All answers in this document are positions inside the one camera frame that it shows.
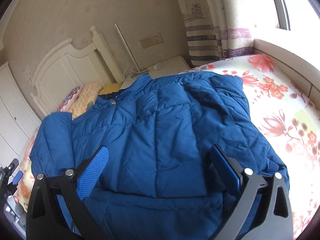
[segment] metal screw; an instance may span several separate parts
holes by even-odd
[[[42,173],[39,173],[39,174],[37,175],[37,179],[38,179],[38,180],[43,179],[43,177],[44,177],[44,175],[43,175]]]
[[[244,173],[251,176],[253,174],[253,170],[251,170],[250,168],[245,168]]]
[[[66,170],[66,175],[67,176],[72,176],[73,175],[73,170],[72,169]]]
[[[275,177],[276,177],[277,179],[282,179],[282,175],[281,175],[279,172],[276,172],[276,173],[275,173]]]

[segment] curtain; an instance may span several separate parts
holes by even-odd
[[[178,0],[186,27],[191,63],[204,65],[253,53],[254,27],[244,0]]]

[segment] bed post finial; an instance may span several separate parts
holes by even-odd
[[[92,26],[92,27],[90,28],[90,31],[92,32],[92,35],[95,35],[95,34],[98,33],[98,32],[97,32],[97,28],[96,28],[95,26]]]

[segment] yellow pillow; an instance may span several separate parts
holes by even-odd
[[[99,93],[99,95],[107,95],[113,92],[118,92],[120,90],[120,86],[117,83],[112,83],[106,85]]]
[[[72,117],[76,118],[85,113],[85,111],[95,103],[101,89],[102,85],[100,83],[92,83],[84,86],[78,99],[70,107],[69,112],[72,113]]]

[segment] white headboard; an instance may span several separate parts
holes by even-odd
[[[55,112],[76,86],[93,82],[100,82],[103,86],[117,82],[121,86],[124,81],[102,34],[94,26],[90,31],[93,43],[86,48],[76,49],[69,38],[55,46],[38,65],[32,80],[37,95],[32,93],[31,96],[45,116]]]

